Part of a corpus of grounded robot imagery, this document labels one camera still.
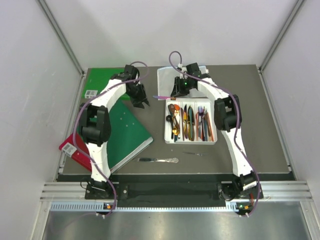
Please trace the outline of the iridescent knife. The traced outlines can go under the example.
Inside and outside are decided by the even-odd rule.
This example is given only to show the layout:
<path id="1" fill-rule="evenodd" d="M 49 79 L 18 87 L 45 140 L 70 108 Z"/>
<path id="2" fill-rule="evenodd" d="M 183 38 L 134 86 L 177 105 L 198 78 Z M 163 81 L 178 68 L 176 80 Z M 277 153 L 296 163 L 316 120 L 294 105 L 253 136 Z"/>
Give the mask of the iridescent knife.
<path id="1" fill-rule="evenodd" d="M 158 100 L 166 100 L 171 98 L 170 96 L 162 96 L 162 95 L 154 95 L 153 97 Z"/>
<path id="2" fill-rule="evenodd" d="M 187 128 L 187 105 L 183 108 L 183 134 L 184 138 L 188 138 L 188 128 Z"/>

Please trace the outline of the brown wooden spoon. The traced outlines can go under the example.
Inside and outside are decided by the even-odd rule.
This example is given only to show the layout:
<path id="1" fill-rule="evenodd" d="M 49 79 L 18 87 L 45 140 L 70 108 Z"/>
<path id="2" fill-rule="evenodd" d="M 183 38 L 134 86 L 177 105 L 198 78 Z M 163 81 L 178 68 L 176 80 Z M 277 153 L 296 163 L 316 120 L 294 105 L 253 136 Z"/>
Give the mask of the brown wooden spoon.
<path id="1" fill-rule="evenodd" d="M 171 114 L 174 127 L 177 128 L 178 130 L 180 130 L 179 121 L 177 120 L 177 113 L 178 112 L 177 112 L 175 106 L 173 104 L 169 104 L 168 105 L 168 110 L 169 110 L 169 112 Z"/>

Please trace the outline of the purple plastic fork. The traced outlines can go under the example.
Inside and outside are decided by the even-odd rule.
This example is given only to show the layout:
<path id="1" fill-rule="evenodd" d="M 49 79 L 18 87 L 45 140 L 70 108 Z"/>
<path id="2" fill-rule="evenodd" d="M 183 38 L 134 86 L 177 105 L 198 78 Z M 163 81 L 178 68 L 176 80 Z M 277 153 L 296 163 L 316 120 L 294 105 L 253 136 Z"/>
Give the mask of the purple plastic fork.
<path id="1" fill-rule="evenodd" d="M 204 141 L 204 126 L 203 126 L 203 116 L 204 116 L 204 108 L 203 106 L 198 107 L 198 128 L 199 128 L 199 138 Z"/>

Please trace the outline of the white cutlery tray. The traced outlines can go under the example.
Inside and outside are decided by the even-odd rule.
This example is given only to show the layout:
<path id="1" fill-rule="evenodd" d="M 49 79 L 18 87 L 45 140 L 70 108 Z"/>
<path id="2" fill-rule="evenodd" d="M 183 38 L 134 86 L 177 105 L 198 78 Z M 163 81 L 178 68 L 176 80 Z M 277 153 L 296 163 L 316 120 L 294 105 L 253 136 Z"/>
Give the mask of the white cutlery tray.
<path id="1" fill-rule="evenodd" d="M 164 141 L 167 144 L 214 145 L 218 134 L 213 103 L 207 98 L 168 98 Z"/>

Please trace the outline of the teal handled gold spoon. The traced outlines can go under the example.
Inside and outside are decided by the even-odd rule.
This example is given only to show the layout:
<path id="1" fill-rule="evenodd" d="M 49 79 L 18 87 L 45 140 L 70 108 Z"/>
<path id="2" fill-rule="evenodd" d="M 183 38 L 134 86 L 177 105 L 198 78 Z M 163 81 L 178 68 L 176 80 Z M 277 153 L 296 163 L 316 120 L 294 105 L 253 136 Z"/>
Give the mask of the teal handled gold spoon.
<path id="1" fill-rule="evenodd" d="M 172 116 L 172 134 L 173 134 L 173 141 L 176 142 L 180 138 L 180 117 L 178 115 Z"/>

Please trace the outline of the small dark dessert fork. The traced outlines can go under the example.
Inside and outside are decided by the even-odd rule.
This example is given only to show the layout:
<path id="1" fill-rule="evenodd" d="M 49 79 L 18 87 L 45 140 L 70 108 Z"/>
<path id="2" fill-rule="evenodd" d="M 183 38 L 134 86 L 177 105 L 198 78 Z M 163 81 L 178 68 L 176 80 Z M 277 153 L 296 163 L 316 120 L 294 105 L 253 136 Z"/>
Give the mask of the small dark dessert fork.
<path id="1" fill-rule="evenodd" d="M 187 155 L 195 155 L 195 156 L 199 156 L 199 157 L 207 156 L 207 153 L 186 152 L 186 151 L 184 151 L 184 152 L 183 152 L 183 154 L 187 154 Z"/>

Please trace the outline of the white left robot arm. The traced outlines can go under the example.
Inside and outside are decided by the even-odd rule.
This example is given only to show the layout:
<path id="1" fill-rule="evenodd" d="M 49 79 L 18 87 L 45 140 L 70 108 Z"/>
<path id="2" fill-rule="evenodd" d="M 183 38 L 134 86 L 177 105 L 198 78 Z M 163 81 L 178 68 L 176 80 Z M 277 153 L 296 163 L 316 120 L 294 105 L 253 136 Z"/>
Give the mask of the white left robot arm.
<path id="1" fill-rule="evenodd" d="M 106 87 L 80 108 L 73 134 L 79 132 L 89 154 L 91 162 L 91 178 L 100 182 L 96 186 L 96 192 L 102 198 L 109 198 L 114 191 L 111 183 L 108 183 L 111 170 L 108 163 L 107 146 L 111 136 L 110 110 L 118 99 L 124 94 L 129 96 L 131 104 L 135 108 L 144 109 L 150 103 L 146 90 L 141 81 L 146 75 L 141 76 L 134 64 L 144 64 L 142 61 L 134 61 L 125 65 L 120 73 L 113 74 Z"/>

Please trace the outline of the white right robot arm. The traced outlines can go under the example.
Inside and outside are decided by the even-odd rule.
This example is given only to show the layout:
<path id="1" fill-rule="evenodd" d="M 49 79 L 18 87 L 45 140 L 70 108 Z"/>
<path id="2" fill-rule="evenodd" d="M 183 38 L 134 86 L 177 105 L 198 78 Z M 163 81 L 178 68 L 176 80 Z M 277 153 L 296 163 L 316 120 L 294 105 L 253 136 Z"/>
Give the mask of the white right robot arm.
<path id="1" fill-rule="evenodd" d="M 173 67 L 178 73 L 187 76 L 196 89 L 214 103 L 214 124 L 221 131 L 230 153 L 232 171 L 235 175 L 233 192 L 239 198 L 245 198 L 252 188 L 259 188 L 259 176 L 249 161 L 241 135 L 242 113 L 238 96 L 229 90 L 219 87 L 209 76 L 201 73 L 197 63 L 185 67 L 180 63 Z"/>

